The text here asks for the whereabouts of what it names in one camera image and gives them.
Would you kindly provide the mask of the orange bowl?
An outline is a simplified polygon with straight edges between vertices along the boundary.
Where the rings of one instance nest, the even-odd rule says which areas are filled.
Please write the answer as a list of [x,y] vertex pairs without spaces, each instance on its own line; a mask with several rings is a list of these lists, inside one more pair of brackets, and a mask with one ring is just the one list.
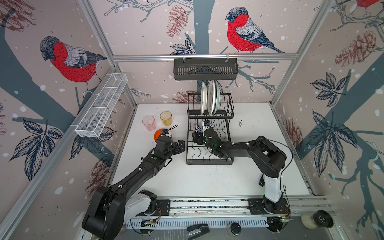
[[168,136],[168,137],[172,138],[172,134],[171,134],[169,129],[159,129],[154,134],[155,142],[157,142],[158,138],[161,137],[161,136]]

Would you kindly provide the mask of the blue zigzag patterned bowl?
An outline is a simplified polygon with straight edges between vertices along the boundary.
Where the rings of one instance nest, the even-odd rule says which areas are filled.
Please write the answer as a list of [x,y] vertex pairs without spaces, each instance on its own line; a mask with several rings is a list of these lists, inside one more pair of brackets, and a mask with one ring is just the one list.
[[202,133],[202,127],[199,124],[194,124],[193,126],[193,133],[199,134]]

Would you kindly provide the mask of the black wire dish rack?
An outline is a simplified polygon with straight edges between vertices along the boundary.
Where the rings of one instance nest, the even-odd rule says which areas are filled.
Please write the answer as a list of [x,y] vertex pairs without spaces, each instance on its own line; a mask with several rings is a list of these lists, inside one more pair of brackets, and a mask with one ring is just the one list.
[[230,121],[234,118],[232,95],[220,94],[220,101],[211,108],[202,109],[201,95],[188,94],[188,136],[186,146],[187,165],[232,165],[233,158],[218,152],[231,140]]

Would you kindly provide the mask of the yellow plastic cup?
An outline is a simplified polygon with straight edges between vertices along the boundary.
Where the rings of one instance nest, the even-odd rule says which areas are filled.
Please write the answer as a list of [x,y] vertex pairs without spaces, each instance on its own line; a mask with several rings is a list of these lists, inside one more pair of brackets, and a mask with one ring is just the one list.
[[164,111],[160,114],[160,119],[161,119],[163,125],[166,127],[172,125],[172,123],[173,123],[172,117],[173,117],[173,115],[169,111]]

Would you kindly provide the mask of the pink plastic cup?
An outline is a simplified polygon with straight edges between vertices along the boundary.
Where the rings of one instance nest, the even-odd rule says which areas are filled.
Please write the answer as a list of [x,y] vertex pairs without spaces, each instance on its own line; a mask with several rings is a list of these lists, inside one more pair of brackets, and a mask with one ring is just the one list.
[[153,116],[144,117],[142,123],[148,131],[154,131],[157,127],[156,120]]

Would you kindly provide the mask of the cream white plate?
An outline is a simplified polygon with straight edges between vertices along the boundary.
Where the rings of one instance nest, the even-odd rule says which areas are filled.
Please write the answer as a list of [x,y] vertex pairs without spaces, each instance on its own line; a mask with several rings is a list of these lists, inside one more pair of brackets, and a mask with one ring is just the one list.
[[201,114],[203,115],[207,109],[208,89],[205,82],[202,82],[201,87]]

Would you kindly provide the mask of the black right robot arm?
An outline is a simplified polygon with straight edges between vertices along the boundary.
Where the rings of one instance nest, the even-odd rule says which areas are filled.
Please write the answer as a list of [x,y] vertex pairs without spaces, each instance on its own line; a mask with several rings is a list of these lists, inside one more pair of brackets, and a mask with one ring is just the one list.
[[248,142],[223,141],[212,127],[203,132],[193,132],[192,138],[195,144],[205,146],[210,156],[224,160],[237,157],[252,159],[264,177],[265,202],[276,204],[282,199],[281,173],[287,156],[271,140],[259,136]]

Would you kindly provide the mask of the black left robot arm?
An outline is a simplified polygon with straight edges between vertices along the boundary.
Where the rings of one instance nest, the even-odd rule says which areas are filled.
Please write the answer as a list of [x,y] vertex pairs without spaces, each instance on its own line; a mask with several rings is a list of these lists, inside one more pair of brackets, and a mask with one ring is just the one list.
[[174,142],[169,136],[160,136],[155,148],[142,159],[142,163],[121,181],[110,187],[100,187],[91,198],[89,207],[82,221],[82,228],[101,240],[113,240],[125,224],[128,202],[135,205],[131,217],[147,210],[151,213],[156,208],[156,195],[150,191],[133,194],[149,179],[166,167],[166,161],[172,160],[186,150],[186,142]]

